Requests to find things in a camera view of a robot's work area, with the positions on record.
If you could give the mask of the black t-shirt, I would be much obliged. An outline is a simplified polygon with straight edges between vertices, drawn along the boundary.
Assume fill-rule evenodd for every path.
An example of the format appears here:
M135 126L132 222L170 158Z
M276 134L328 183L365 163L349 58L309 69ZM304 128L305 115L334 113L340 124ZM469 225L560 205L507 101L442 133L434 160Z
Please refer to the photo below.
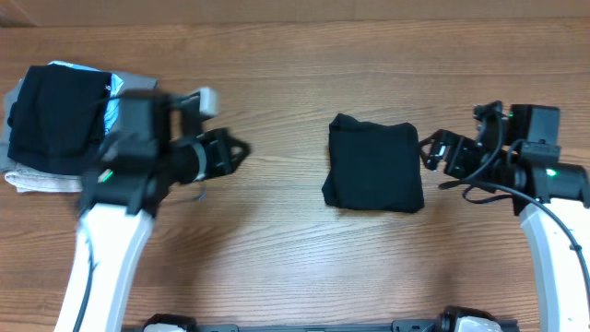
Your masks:
M360 122L338 114L329 125L328 206L416 213L424 208L418 131L413 124Z

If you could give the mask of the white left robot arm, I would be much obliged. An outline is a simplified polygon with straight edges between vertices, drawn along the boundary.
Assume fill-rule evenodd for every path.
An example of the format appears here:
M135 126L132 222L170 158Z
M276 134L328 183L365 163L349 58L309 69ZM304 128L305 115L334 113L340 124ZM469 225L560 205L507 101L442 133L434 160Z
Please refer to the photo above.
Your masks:
M56 330L121 330L139 258L171 186L229 175L250 152L225 128L178 140L108 136L83 177L76 252Z

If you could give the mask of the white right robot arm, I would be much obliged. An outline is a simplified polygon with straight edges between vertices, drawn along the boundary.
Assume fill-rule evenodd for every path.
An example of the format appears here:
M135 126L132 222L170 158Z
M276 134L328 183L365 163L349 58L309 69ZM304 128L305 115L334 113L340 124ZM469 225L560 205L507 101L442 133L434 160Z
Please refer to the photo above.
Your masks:
M420 141L424 166L444 162L445 188L482 189L512 199L534 262L540 327L589 328L589 177L559 161L553 136L483 129L477 139L439 130Z

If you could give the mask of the folded grey garment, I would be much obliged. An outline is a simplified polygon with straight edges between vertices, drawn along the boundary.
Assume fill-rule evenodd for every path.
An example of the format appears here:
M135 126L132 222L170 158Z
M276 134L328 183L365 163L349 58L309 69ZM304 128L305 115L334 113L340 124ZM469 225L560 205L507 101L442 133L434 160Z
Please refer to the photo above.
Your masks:
M152 77L144 77L126 72L115 72L115 75L124 82L121 91L126 89L154 89L158 85L158 81ZM10 114L13 103L18 99L22 83L23 78L5 95L3 100L5 115L2 117L1 172L10 172L16 168L16 163L7 156L11 133L11 127L7 123L7 117Z

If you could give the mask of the folded light blue garment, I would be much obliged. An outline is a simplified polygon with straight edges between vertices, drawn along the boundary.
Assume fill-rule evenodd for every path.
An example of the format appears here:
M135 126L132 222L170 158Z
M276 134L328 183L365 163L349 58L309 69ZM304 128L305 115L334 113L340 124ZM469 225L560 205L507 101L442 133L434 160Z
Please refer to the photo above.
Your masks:
M100 72L99 69L85 66L85 65L77 65L68 63L65 61L54 60L50 62L50 65L62 65L66 66L75 70L86 70L86 71L94 71ZM110 93L110 97L116 97L123 88L124 81L116 74L111 73L111 82L107 84L107 90ZM104 128L105 133L109 134L112 131L116 121L119 117L119 101L118 100L111 100L108 101L105 105L105 114L104 114Z

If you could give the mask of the folded black garment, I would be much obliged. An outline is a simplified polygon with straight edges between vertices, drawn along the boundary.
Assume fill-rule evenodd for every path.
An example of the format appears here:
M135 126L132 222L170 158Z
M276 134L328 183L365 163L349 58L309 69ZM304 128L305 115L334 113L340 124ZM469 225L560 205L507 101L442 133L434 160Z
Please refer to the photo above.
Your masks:
M63 65L35 65L8 116L7 156L40 172L79 175L105 136L102 102L111 75Z

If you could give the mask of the folded beige garment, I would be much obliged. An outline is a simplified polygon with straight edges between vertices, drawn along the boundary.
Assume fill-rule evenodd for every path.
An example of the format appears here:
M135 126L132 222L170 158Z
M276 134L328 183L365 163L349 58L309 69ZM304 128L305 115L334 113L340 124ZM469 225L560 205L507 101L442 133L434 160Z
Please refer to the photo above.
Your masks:
M82 191L79 176L40 172L21 164L17 164L14 170L7 172L5 180L13 185L20 194L30 192L78 193Z

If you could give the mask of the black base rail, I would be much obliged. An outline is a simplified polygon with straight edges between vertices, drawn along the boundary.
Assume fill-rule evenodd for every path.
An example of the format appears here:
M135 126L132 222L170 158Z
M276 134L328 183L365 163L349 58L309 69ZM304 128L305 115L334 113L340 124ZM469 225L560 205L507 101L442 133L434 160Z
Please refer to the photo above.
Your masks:
M401 319L381 324L301 325L301 326L238 326L199 325L187 316L156 314L142 326L124 326L123 332L194 331L194 332L460 332L460 331L515 331L520 330L516 321L500 321L481 317L464 316L458 319Z

